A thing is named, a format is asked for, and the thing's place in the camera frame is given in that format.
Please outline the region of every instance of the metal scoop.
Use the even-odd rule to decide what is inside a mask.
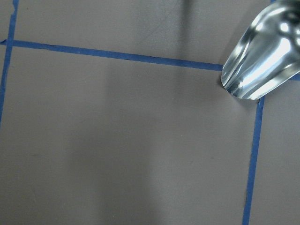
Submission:
[[[277,0],[252,22],[223,66],[232,95],[259,99],[300,72],[300,1]]]

